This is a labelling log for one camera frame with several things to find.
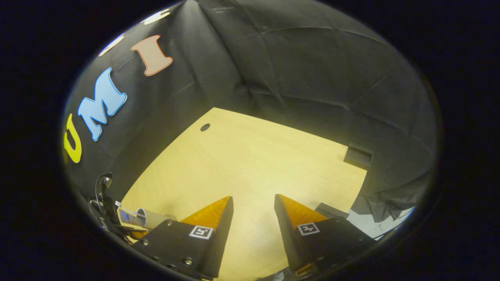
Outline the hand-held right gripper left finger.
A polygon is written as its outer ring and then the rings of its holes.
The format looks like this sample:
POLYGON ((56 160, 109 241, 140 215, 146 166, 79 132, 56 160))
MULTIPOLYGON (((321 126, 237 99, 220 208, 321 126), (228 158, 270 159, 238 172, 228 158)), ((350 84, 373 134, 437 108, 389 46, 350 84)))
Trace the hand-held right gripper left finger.
POLYGON ((180 222, 165 219, 132 248, 179 274, 216 279, 233 213, 232 196, 223 197, 180 222))

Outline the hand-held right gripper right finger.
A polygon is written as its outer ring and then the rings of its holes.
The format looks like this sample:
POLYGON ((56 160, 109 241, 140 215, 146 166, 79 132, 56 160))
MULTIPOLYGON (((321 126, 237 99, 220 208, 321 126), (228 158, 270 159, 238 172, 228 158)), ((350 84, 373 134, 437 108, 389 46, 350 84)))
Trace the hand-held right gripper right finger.
POLYGON ((283 194, 274 210, 286 258, 296 277, 317 276, 354 260, 375 240, 339 215, 324 216, 283 194))

